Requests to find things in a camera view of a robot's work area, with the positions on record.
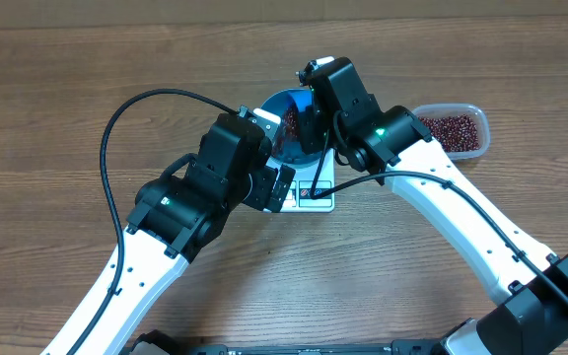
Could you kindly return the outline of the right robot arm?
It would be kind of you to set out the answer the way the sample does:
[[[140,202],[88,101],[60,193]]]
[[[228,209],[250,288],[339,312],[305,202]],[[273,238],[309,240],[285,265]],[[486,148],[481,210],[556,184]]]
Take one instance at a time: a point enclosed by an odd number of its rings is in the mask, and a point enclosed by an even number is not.
[[[310,61],[297,74],[313,111],[300,123],[305,153],[334,149],[360,177],[416,208],[462,256],[495,309],[444,335],[435,354],[548,354],[568,339],[568,253],[525,233],[453,164],[404,106],[382,110],[346,57]]]

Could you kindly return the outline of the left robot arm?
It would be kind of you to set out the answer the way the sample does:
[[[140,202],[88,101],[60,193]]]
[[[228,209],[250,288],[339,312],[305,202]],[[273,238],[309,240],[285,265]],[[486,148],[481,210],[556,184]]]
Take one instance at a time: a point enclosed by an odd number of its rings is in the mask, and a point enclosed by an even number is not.
[[[261,108],[222,113],[197,154],[144,184],[126,218],[123,245],[45,353],[119,353],[238,205],[279,212],[295,174],[266,164],[280,125],[279,116]]]

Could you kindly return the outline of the teal bowl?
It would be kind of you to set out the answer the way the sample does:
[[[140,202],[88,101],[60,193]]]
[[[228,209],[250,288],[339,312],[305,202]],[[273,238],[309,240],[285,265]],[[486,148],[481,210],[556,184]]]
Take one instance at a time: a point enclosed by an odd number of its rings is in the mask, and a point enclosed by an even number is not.
[[[304,153],[301,146],[300,119],[307,118],[307,108],[312,105],[312,94],[308,89],[287,89],[273,94],[261,106],[281,118],[280,127],[273,143],[268,165],[291,166],[304,169],[320,160],[320,152]]]

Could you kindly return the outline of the red beans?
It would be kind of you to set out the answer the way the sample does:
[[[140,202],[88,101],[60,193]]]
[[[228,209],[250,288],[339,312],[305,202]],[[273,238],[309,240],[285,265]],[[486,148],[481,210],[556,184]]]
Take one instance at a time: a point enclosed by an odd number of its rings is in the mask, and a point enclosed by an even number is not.
[[[468,115],[442,118],[420,116],[419,119],[447,153],[476,151],[480,148],[477,126]]]

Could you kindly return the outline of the clear plastic container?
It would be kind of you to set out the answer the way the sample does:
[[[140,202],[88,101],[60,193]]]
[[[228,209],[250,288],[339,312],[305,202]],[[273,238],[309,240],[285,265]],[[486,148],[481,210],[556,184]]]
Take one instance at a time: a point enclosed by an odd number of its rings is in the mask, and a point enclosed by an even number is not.
[[[451,160],[478,158],[491,141],[486,114],[471,104],[431,104],[413,113],[427,126]]]

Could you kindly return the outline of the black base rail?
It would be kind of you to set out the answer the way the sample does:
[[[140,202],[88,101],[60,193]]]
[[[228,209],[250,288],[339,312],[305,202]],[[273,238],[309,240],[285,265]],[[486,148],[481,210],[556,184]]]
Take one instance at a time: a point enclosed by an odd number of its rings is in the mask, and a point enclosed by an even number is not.
[[[230,347],[190,346],[184,355],[448,355],[439,339],[398,339],[386,344]]]

